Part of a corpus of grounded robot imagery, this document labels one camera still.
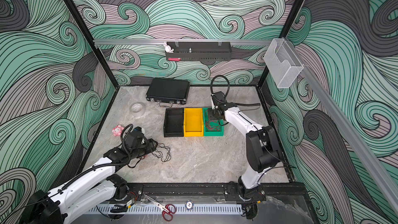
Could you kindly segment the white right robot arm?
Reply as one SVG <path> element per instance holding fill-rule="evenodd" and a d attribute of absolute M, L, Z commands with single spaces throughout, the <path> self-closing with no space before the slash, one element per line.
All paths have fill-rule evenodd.
<path fill-rule="evenodd" d="M 238 180 L 238 195 L 244 201 L 252 200 L 261 185 L 261 179 L 282 162 L 276 131 L 270 125 L 256 123 L 240 109 L 241 106 L 260 106 L 260 103 L 228 102 L 227 96 L 221 91 L 212 91 L 210 97 L 213 118 L 225 120 L 246 139 L 248 167 Z"/>

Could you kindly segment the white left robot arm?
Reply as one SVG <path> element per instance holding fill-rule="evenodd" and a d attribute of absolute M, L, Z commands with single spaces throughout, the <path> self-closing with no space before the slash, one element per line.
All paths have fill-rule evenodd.
<path fill-rule="evenodd" d="M 48 192 L 36 192 L 24 208 L 21 224 L 70 224 L 88 210 L 108 201 L 135 199 L 117 172 L 154 152 L 158 142 L 145 137 L 140 127 L 128 125 L 121 144 L 104 153 L 92 167 Z"/>

